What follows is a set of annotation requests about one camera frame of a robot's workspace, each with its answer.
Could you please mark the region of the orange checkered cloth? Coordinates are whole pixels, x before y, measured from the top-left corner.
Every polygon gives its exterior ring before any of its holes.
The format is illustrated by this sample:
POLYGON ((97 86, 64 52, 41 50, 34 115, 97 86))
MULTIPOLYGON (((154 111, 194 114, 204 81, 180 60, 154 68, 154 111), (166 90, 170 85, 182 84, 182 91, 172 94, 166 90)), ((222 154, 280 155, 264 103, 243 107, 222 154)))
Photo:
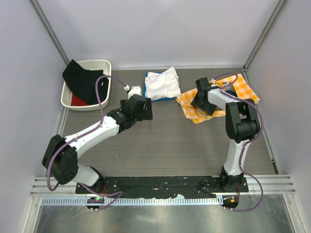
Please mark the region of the orange checkered cloth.
MULTIPOLYGON (((238 74, 238 79, 236 79, 236 75, 232 75, 220 80, 209 81, 212 86, 215 87, 223 87, 228 85, 229 83, 233 83, 232 85, 228 86, 224 89, 225 92, 230 93, 231 95, 235 95, 240 99, 252 99, 255 104, 259 103, 260 98, 257 94, 253 91, 253 89, 247 84, 246 80, 244 79, 243 75, 238 74)), ((176 98, 176 101, 181 105, 181 108, 184 112, 184 115, 187 119, 192 120, 194 124, 201 123, 206 120, 210 120, 214 117, 224 117, 225 111, 221 108, 216 108, 212 115, 205 113, 203 110, 199 109, 198 107, 194 107, 191 105, 194 97, 197 94, 197 89, 192 89, 183 93, 181 96, 176 98)))

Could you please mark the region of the white plastic tub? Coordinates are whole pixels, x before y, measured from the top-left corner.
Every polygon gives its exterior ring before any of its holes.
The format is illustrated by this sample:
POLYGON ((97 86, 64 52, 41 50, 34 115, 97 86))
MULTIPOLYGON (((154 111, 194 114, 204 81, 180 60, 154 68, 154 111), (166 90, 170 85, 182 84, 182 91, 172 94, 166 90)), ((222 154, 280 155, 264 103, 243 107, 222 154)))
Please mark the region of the white plastic tub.
POLYGON ((82 68, 88 70, 102 69, 104 75, 100 76, 95 82, 95 91, 98 104, 89 106, 71 106, 72 92, 66 85, 63 84, 61 103, 63 106, 70 108, 74 111, 93 111, 99 110, 100 107, 106 107, 109 102, 110 86, 111 86, 111 63, 107 60, 84 60, 77 62, 82 68))

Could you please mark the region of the black t shirt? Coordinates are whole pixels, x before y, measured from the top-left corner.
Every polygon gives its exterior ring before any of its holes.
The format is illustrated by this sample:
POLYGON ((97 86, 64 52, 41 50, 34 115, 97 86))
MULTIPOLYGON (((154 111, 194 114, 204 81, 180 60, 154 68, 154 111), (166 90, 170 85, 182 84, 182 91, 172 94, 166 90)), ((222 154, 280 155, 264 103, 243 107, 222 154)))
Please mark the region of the black t shirt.
POLYGON ((84 69, 74 60, 70 61, 62 74, 72 94, 87 102, 89 105, 98 104, 95 82, 102 75, 104 75, 102 69, 84 69))

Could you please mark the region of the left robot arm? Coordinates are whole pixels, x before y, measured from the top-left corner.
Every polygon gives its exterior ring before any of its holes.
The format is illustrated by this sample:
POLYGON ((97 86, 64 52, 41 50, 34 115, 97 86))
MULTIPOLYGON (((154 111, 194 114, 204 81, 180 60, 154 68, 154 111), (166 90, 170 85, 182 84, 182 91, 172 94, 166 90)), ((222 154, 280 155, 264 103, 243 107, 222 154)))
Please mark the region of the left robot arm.
POLYGON ((47 170, 48 189, 56 189, 50 181, 55 178, 57 185, 75 182, 89 192, 100 193, 105 185, 104 176, 91 166, 80 165, 78 159, 95 145, 130 129, 136 122, 152 119, 151 99, 134 94, 128 100, 121 100, 120 108, 108 112, 90 127, 66 137, 53 136, 42 159, 47 170))

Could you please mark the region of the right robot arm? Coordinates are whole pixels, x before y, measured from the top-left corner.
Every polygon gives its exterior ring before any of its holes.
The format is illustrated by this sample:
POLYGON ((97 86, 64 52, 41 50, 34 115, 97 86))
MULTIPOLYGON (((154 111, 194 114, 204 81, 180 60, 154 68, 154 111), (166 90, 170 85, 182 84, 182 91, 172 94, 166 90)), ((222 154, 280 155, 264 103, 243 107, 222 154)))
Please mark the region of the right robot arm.
POLYGON ((226 192, 242 184, 244 162, 251 142, 261 132, 258 110, 252 99, 242 100, 224 87, 210 84, 207 78, 195 81, 197 93, 191 105, 212 115, 217 108, 225 111, 225 131, 230 139, 225 164, 222 166, 219 185, 226 192))

